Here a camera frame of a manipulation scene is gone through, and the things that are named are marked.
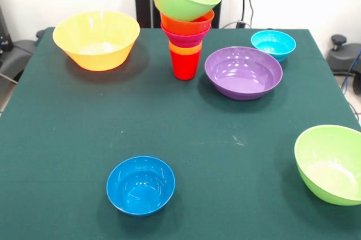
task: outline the orange cup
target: orange cup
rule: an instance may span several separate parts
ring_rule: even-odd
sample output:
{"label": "orange cup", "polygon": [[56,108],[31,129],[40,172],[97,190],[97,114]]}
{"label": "orange cup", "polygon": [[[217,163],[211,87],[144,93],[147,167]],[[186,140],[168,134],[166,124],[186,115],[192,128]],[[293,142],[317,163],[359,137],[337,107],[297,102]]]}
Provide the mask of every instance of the orange cup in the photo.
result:
{"label": "orange cup", "polygon": [[167,17],[161,13],[161,20],[164,29],[170,33],[183,36],[196,35],[206,31],[210,28],[210,24],[212,23],[213,18],[213,10],[193,21],[179,21]]}
{"label": "orange cup", "polygon": [[202,42],[197,46],[190,48],[182,48],[175,46],[173,43],[169,42],[169,50],[175,52],[178,55],[193,55],[197,54],[200,50],[202,50]]}

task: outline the plastic cup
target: plastic cup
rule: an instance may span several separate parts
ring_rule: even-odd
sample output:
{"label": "plastic cup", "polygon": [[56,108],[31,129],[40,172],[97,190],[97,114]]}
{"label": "plastic cup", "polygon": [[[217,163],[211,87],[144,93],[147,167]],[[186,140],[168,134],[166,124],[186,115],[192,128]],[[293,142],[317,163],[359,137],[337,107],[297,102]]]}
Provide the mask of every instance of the plastic cup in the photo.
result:
{"label": "plastic cup", "polygon": [[183,36],[196,35],[206,31],[210,27],[213,18],[213,10],[207,12],[205,15],[194,21],[175,20],[161,13],[164,29],[170,33]]}
{"label": "plastic cup", "polygon": [[179,54],[179,55],[192,55],[198,53],[202,50],[202,42],[197,46],[190,47],[190,48],[182,48],[174,45],[173,43],[169,42],[169,50]]}
{"label": "plastic cup", "polygon": [[197,74],[201,51],[192,55],[180,55],[170,50],[174,76],[180,80],[193,79]]}

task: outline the pink bowl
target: pink bowl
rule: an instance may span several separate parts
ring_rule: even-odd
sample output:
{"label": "pink bowl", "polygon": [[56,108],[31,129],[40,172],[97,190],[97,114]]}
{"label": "pink bowl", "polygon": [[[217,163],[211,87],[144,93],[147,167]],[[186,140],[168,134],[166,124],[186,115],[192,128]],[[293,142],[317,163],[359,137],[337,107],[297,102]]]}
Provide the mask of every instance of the pink bowl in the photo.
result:
{"label": "pink bowl", "polygon": [[209,28],[202,33],[199,33],[196,35],[183,36],[183,35],[177,35],[177,34],[170,33],[169,31],[164,29],[163,24],[161,24],[161,27],[162,27],[163,32],[168,37],[169,41],[171,43],[173,43],[175,46],[182,47],[182,48],[190,48],[190,47],[197,46],[198,44],[201,43],[201,41],[204,39],[204,37],[208,34],[208,32],[210,30],[210,26],[209,26]]}

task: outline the black knob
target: black knob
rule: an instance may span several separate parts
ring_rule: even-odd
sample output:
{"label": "black knob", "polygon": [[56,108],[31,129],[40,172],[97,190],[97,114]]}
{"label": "black knob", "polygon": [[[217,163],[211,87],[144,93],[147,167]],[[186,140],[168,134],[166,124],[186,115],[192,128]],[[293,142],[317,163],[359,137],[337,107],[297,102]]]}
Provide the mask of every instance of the black knob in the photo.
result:
{"label": "black knob", "polygon": [[331,37],[331,40],[333,42],[334,45],[336,46],[341,46],[342,44],[345,44],[347,41],[347,38],[344,35],[333,35]]}

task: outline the red cup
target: red cup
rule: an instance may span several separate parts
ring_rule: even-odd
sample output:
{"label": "red cup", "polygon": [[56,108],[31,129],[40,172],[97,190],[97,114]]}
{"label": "red cup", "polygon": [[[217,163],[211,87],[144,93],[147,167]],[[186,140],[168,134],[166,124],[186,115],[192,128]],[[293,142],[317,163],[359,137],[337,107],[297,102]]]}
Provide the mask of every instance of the red cup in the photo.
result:
{"label": "red cup", "polygon": [[201,50],[192,55],[179,55],[170,51],[174,76],[180,80],[190,80],[196,76]]}

